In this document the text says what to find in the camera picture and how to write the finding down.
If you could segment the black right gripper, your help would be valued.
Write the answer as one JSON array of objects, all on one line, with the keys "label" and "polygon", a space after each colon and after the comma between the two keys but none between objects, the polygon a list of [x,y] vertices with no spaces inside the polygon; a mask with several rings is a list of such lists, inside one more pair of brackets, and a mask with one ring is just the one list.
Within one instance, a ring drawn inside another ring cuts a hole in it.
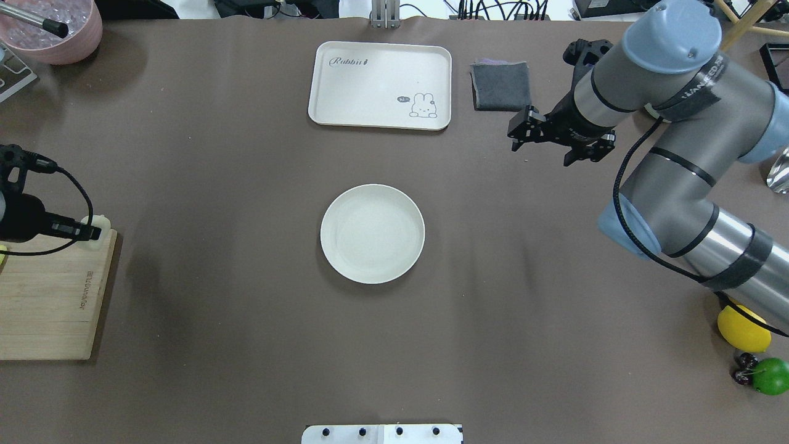
[{"label": "black right gripper", "polygon": [[614,129],[591,123],[574,99],[583,76],[612,48],[613,44],[605,39],[578,39],[568,45],[562,57],[574,67],[569,92],[546,115],[530,105],[510,119],[507,137],[511,139],[511,152],[518,152],[527,142],[561,144],[570,148],[563,158],[567,168],[578,160],[603,160],[615,148]]}]

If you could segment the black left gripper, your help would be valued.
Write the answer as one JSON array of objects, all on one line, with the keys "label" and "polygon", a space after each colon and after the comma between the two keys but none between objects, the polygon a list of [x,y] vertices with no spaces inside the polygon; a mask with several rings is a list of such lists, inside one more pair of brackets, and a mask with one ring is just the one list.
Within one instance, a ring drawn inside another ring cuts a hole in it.
[{"label": "black left gripper", "polygon": [[99,240],[101,228],[50,214],[40,199],[23,193],[28,171],[53,174],[59,168],[56,162],[45,155],[23,150],[17,144],[3,144],[1,161],[3,241],[27,242],[37,235],[76,241]]}]

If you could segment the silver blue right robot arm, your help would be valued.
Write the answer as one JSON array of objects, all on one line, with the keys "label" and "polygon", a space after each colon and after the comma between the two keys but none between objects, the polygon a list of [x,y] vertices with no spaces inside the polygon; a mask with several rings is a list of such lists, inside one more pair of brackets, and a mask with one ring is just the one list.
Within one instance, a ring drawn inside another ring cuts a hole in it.
[{"label": "silver blue right robot arm", "polygon": [[688,276],[787,331],[787,249],[722,210],[708,193],[735,162],[787,146],[787,95],[719,50],[722,29],[699,1],[659,1],[596,62],[567,52],[570,91],[509,124],[512,149],[569,147],[564,164],[611,152],[617,124],[646,105],[668,126],[628,179],[615,180],[598,226],[626,250],[691,266]]}]

